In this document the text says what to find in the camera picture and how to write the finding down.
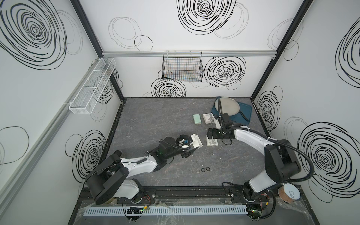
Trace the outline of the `white gift box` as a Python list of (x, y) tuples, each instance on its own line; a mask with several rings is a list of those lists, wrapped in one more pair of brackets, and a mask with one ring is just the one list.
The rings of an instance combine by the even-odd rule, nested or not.
[(191, 135), (191, 138), (192, 138), (192, 140), (193, 140), (193, 142), (191, 143), (191, 145), (192, 145), (192, 147), (193, 147), (194, 149), (198, 149), (198, 148), (203, 147), (203, 144), (202, 144), (202, 142), (201, 142), (201, 140), (200, 140), (200, 138), (199, 138), (198, 135), (193, 134), (193, 135)]

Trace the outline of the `mint green jewelry box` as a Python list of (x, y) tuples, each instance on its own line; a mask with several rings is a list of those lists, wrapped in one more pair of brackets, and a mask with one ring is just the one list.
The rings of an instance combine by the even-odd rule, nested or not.
[(195, 125), (202, 123), (200, 114), (193, 114), (193, 120)]

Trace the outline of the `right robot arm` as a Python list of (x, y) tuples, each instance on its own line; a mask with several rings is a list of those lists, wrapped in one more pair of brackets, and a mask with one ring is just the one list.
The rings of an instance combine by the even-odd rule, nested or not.
[[(220, 115), (216, 123), (216, 128), (207, 130), (209, 140), (237, 140), (246, 143), (264, 156), (264, 170), (238, 186), (245, 200), (252, 202), (264, 190), (277, 188), (281, 184), (303, 182), (314, 175), (315, 167), (310, 157), (293, 147), (286, 139), (273, 139), (247, 126), (235, 125), (226, 113)], [(305, 159), (309, 169), (304, 177), (292, 179), (292, 176), (302, 171), (296, 153)]]

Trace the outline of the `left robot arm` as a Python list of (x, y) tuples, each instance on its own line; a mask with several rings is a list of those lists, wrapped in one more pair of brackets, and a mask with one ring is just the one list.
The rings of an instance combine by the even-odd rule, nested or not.
[(158, 146), (143, 157), (123, 158), (121, 151), (115, 151), (87, 175), (85, 185), (97, 205), (112, 198), (125, 198), (132, 203), (139, 203), (145, 193), (143, 186), (134, 178), (135, 175), (159, 171), (167, 165), (169, 159), (177, 155), (188, 158), (202, 145), (198, 135), (193, 134), (181, 135), (177, 139), (161, 139)]

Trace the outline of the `brown tape roll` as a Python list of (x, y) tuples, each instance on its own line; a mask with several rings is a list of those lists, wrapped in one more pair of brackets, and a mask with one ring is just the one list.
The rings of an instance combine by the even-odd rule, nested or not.
[(281, 186), (278, 189), (278, 195), (285, 203), (292, 203), (299, 200), (301, 197), (297, 187), (290, 183)]

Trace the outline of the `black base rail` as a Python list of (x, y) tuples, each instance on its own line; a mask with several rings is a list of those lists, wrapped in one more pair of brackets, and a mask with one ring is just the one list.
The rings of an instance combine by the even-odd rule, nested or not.
[(118, 203), (154, 204), (162, 199), (210, 199), (225, 198), (232, 203), (260, 204), (269, 200), (263, 191), (255, 194), (250, 188), (224, 182), (221, 186), (144, 186), (134, 197), (113, 197)]

